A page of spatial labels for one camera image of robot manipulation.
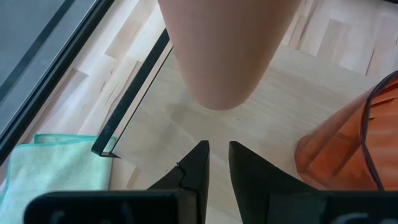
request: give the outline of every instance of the orange bag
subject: orange bag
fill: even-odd
[[[295,161],[320,190],[398,190],[398,71],[304,136]]]

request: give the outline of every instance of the hardwood floor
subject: hardwood floor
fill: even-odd
[[[115,0],[21,143],[34,133],[98,134],[164,28],[156,0]],[[398,69],[397,42],[391,3],[303,0],[282,45],[381,78]],[[123,163],[114,163],[113,189],[147,186],[136,182],[145,173]]]

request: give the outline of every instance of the black frame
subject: black frame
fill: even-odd
[[[46,99],[53,92],[63,74],[94,31],[114,0],[97,0],[74,33],[63,46],[53,64],[44,74],[27,100],[19,108],[4,132],[0,135],[0,165],[7,159]]]
[[[126,114],[126,111],[129,109],[132,101],[137,96],[142,85],[147,80],[148,75],[152,71],[154,65],[156,64],[159,57],[164,52],[164,49],[166,48],[169,41],[170,37],[169,34],[167,33],[167,30],[165,29],[163,33],[160,35],[159,39],[157,40],[152,50],[150,51],[148,57],[145,59],[141,68],[137,72],[137,75],[134,77],[129,87],[127,88],[126,92],[123,94],[122,98],[120,99],[120,102],[112,112],[112,115],[106,122],[98,138],[94,142],[93,147],[91,148],[92,152],[101,157],[119,158],[117,155],[112,153],[114,148],[112,148],[110,152],[104,152],[105,147],[108,144],[109,140],[111,139],[116,128],[120,124],[120,121],[123,119],[124,115]]]

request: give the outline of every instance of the black strap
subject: black strap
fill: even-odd
[[[373,180],[376,183],[376,187],[379,191],[384,191],[383,184],[380,180],[379,174],[377,173],[376,167],[373,163],[372,157],[370,155],[369,149],[366,145],[366,136],[368,133],[368,124],[369,124],[369,116],[372,105],[372,100],[377,97],[381,91],[383,91],[392,81],[394,81],[398,77],[398,70],[388,75],[386,78],[381,80],[379,84],[374,87],[369,97],[366,100],[366,104],[364,106],[364,113],[362,115],[362,126],[361,126],[361,143],[363,146],[363,154],[365,156],[366,165],[372,175]]]

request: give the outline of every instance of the microfiber cloth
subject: microfiber cloth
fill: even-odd
[[[112,159],[91,152],[96,136],[37,134],[33,144],[14,148],[0,195],[0,223],[20,224],[26,206],[54,191],[106,190]],[[105,151],[116,144],[112,138]]]

